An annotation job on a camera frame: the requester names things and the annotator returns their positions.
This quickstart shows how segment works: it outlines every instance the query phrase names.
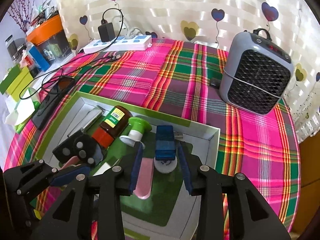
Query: portable heater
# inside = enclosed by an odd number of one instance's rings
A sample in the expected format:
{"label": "portable heater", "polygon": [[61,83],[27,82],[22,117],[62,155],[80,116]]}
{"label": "portable heater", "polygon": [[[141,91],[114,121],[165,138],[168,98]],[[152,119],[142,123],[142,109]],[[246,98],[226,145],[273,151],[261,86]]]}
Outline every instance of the portable heater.
{"label": "portable heater", "polygon": [[[266,32],[266,39],[260,31]],[[267,114],[280,100],[293,70],[290,56],[272,42],[267,30],[238,33],[224,67],[220,96],[239,109]]]}

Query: tablecloth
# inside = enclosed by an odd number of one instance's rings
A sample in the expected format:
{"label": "tablecloth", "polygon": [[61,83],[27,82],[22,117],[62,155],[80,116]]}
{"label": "tablecloth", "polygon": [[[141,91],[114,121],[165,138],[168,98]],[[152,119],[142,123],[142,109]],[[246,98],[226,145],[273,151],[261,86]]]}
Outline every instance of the tablecloth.
{"label": "tablecloth", "polygon": [[[87,55],[66,65],[64,71],[104,60],[107,55]],[[4,169],[33,158],[51,121],[72,93],[80,90],[219,127],[216,170],[228,175],[244,173],[290,231],[300,195],[300,157],[289,108],[281,100],[269,114],[258,116],[224,103],[219,91],[209,87],[209,80],[222,77],[227,56],[223,50],[191,42],[153,39],[153,46],[146,51],[128,51],[116,62],[101,66],[96,61],[81,68],[74,77],[88,72],[64,97],[46,128],[39,132],[30,121],[14,137]],[[45,190],[38,196],[36,208],[45,212],[59,192],[53,187]],[[224,212],[228,239],[226,197]],[[94,224],[93,238],[96,233]]]}

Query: heater handle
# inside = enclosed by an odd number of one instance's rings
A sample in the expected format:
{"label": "heater handle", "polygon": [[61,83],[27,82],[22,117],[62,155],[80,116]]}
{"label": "heater handle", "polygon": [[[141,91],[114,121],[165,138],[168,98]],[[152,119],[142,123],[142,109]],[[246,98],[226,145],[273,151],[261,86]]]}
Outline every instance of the heater handle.
{"label": "heater handle", "polygon": [[266,35],[267,35],[267,40],[268,40],[268,41],[272,41],[271,36],[270,36],[270,33],[269,33],[266,29],[264,29],[264,28],[258,28],[258,29],[256,29],[256,30],[253,30],[253,33],[259,35],[259,32],[260,32],[260,31],[264,31],[264,32],[266,33]]}

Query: jar label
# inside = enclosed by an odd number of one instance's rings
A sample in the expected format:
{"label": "jar label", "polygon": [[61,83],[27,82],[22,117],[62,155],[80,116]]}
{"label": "jar label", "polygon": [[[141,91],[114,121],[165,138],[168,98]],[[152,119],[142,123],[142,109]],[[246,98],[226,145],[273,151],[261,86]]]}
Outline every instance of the jar label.
{"label": "jar label", "polygon": [[107,114],[107,116],[104,119],[104,122],[110,125],[112,128],[114,128],[123,116],[124,116],[124,112],[114,107],[109,112],[109,114]]}

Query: heater grille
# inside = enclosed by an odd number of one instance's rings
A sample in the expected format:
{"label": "heater grille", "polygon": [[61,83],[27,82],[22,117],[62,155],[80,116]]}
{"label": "heater grille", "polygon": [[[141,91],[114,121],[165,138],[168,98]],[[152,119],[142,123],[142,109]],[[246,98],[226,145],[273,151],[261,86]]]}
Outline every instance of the heater grille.
{"label": "heater grille", "polygon": [[[271,58],[254,50],[246,50],[241,56],[235,77],[280,97],[291,74]],[[235,79],[228,91],[228,99],[258,114],[267,114],[278,101],[278,98]]]}

